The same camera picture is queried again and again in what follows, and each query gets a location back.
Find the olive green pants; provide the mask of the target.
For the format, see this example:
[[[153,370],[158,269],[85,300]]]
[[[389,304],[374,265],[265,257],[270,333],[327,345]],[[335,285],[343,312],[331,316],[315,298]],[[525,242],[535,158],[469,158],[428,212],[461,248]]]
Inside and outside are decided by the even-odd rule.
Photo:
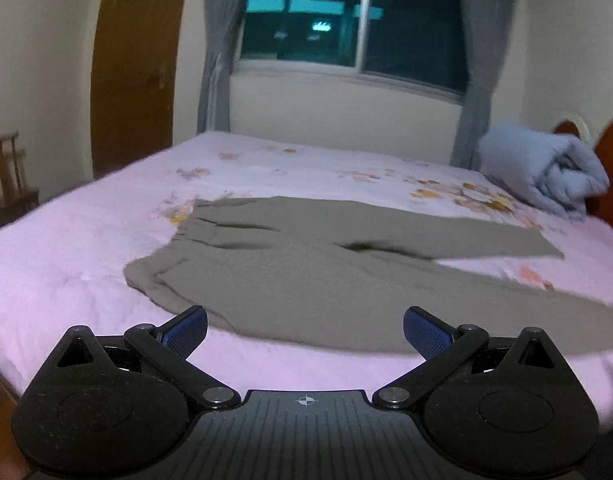
[[[168,244],[129,263],[128,284],[172,313],[200,304],[221,330],[351,352],[407,353],[418,306],[495,336],[538,326],[567,356],[613,350],[613,308],[451,267],[553,257],[539,232],[349,200],[198,202]]]

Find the pink floral bed sheet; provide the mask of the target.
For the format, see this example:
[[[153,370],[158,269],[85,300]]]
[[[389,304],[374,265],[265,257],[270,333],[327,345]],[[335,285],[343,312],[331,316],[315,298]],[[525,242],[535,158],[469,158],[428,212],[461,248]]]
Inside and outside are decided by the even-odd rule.
[[[168,313],[125,283],[124,266],[168,243],[198,198],[276,195],[537,229],[559,257],[471,259],[457,267],[572,292],[613,313],[613,229],[602,220],[546,214],[474,171],[210,132],[0,229],[0,372],[22,391],[70,326],[116,335],[164,322]]]

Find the rolled light blue blanket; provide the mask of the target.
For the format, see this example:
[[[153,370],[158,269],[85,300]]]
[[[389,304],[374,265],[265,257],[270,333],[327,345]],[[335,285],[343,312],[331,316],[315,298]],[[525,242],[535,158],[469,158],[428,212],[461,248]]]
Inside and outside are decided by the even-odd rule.
[[[558,217],[585,217],[585,201],[605,195],[610,187],[593,148],[573,134],[494,126],[479,141],[478,153],[485,177]]]

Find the red wooden headboard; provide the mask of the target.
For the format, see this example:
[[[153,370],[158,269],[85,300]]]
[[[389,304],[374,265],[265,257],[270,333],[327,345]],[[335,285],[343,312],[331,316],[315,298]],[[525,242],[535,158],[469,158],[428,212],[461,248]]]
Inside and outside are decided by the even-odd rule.
[[[573,134],[587,143],[592,143],[594,153],[599,158],[609,177],[609,189],[605,195],[588,197],[584,201],[587,214],[605,221],[613,228],[613,120],[599,136],[593,140],[589,127],[584,120],[571,115],[562,119],[553,129],[556,134]]]

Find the wooden chair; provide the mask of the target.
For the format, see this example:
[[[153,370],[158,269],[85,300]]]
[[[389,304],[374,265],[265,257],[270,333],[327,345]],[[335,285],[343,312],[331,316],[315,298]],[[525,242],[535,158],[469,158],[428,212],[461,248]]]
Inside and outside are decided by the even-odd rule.
[[[40,206],[38,189],[26,183],[26,151],[17,148],[18,131],[0,135],[0,227]]]

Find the brown wooden door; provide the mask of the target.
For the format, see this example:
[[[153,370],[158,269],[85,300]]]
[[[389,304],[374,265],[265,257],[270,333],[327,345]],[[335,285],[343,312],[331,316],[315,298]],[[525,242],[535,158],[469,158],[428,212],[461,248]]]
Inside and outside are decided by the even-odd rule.
[[[185,0],[101,0],[90,73],[95,178],[173,144]]]

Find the sliding glass window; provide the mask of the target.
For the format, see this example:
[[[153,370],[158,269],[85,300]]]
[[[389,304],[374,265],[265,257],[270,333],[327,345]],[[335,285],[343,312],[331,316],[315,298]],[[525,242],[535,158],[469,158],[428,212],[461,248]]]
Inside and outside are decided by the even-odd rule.
[[[461,0],[247,0],[240,57],[313,64],[463,96]]]

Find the right grey curtain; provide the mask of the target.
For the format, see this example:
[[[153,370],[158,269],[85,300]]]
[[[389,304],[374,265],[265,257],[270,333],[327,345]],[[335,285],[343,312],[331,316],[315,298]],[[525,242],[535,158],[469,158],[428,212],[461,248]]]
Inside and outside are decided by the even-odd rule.
[[[454,167],[479,167],[478,143],[489,129],[514,8],[515,0],[461,0],[468,82],[450,159]]]

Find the grey curtain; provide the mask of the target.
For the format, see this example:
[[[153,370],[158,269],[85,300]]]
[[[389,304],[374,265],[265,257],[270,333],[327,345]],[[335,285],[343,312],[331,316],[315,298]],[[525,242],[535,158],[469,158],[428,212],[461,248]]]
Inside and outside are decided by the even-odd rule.
[[[489,129],[514,8],[515,0],[461,0],[468,82],[450,159],[454,167],[479,167],[478,143]]]
[[[200,86],[197,132],[230,129],[230,75],[247,0],[204,0],[206,55]]]

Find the left grey curtain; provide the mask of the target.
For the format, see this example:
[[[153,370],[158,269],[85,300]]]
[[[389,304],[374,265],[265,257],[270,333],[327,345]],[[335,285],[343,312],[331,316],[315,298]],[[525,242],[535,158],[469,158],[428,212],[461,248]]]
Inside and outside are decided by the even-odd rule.
[[[247,0],[204,0],[206,55],[200,86],[197,132],[230,129],[230,75]]]

